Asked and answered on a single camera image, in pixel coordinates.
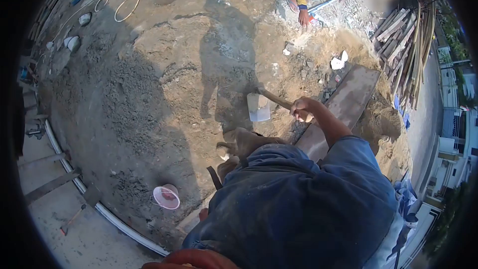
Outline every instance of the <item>blue tarp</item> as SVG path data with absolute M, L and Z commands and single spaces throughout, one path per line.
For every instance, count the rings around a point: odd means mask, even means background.
M 398 112 L 400 113 L 400 115 L 402 116 L 403 118 L 403 123 L 405 124 L 405 129 L 408 129 L 410 128 L 410 115 L 407 113 L 405 113 L 405 116 L 403 116 L 403 110 L 400 108 L 400 102 L 398 100 L 398 96 L 395 95 L 395 99 L 393 100 L 393 105 L 395 106 L 395 109 L 398 110 Z

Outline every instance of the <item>hose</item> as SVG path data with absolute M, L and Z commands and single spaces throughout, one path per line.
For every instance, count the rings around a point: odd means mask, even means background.
M 57 35 L 56 35 L 51 41 L 54 42 L 54 41 L 57 39 L 57 37 L 58 37 L 58 35 L 60 34 L 60 32 L 62 31 L 63 27 L 68 23 L 68 21 L 70 21 L 71 18 L 73 18 L 74 15 L 76 15 L 76 14 L 77 14 L 79 11 L 81 11 L 83 8 L 85 8 L 85 7 L 87 7 L 88 5 L 90 5 L 93 1 L 95 1 L 95 0 L 91 0 L 90 2 L 88 2 L 87 4 L 85 4 L 84 6 L 82 6 L 80 9 L 78 9 L 73 15 L 71 15 L 71 16 L 68 18 L 68 20 L 65 21 L 65 23 L 63 23 L 62 27 L 58 30 Z M 128 17 L 136 10 L 136 8 L 138 7 L 138 4 L 140 3 L 140 0 L 137 0 L 137 1 L 136 1 L 136 4 L 134 5 L 134 8 L 131 10 L 131 12 L 129 13 L 129 15 L 127 15 L 126 17 L 124 17 L 124 18 L 121 19 L 121 20 L 118 20 L 118 19 L 116 18 L 116 15 L 118 14 L 118 10 L 119 10 L 119 9 L 121 8 L 121 6 L 122 6 L 125 2 L 127 2 L 127 1 L 128 1 L 128 0 L 124 0 L 124 1 L 118 6 L 118 8 L 116 9 L 115 15 L 114 15 L 114 19 L 115 19 L 116 22 L 123 22 L 124 20 L 128 19 Z M 101 0 L 98 0 L 98 2 L 95 4 L 95 12 L 99 12 L 99 9 L 97 9 L 97 7 L 98 7 L 98 3 L 100 3 L 100 2 L 101 2 Z

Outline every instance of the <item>pink bucket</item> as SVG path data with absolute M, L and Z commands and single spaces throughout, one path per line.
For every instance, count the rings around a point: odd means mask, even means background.
M 174 185 L 165 184 L 158 186 L 152 191 L 152 196 L 157 202 L 154 203 L 168 210 L 174 210 L 179 207 L 179 195 L 178 190 Z

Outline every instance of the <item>tree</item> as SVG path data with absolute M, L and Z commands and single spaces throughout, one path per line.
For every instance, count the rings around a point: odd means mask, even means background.
M 423 252 L 429 257 L 432 258 L 440 254 L 440 248 L 446 241 L 450 227 L 461 212 L 468 190 L 468 184 L 462 182 L 458 188 L 446 193 L 443 200 L 445 210 L 441 212 L 432 230 L 428 233 L 423 246 Z

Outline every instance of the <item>metal pipe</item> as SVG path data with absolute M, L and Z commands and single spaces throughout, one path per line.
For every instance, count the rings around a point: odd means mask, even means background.
M 53 149 L 55 150 L 57 154 L 61 154 L 62 153 L 61 148 L 58 145 L 58 142 L 55 136 L 53 135 L 53 130 L 48 120 L 45 120 L 45 128 L 46 128 L 46 134 L 48 135 L 48 138 L 50 139 Z M 68 161 L 66 161 L 65 159 L 61 159 L 60 162 L 62 163 L 63 168 L 64 170 L 66 170 L 66 172 L 73 171 Z M 75 183 L 76 187 L 80 190 L 81 194 L 84 194 L 86 192 L 87 188 L 83 184 L 83 182 L 80 181 L 79 178 L 74 179 L 73 182 Z M 106 219 L 108 219 L 109 222 L 111 222 L 113 225 L 115 225 L 118 229 L 120 229 L 123 233 L 128 235 L 130 238 L 132 238 L 136 242 L 140 243 L 141 245 L 149 248 L 150 250 L 164 257 L 169 254 L 169 252 L 167 252 L 166 249 L 162 248 L 155 242 L 152 242 L 145 236 L 141 235 L 140 233 L 136 232 L 135 230 L 127 226 L 124 222 L 122 222 L 119 218 L 117 218 L 113 213 L 111 213 L 107 208 L 105 208 L 105 206 L 103 206 L 102 203 L 100 202 L 97 203 L 95 205 L 95 208 L 101 213 L 101 215 L 103 215 Z

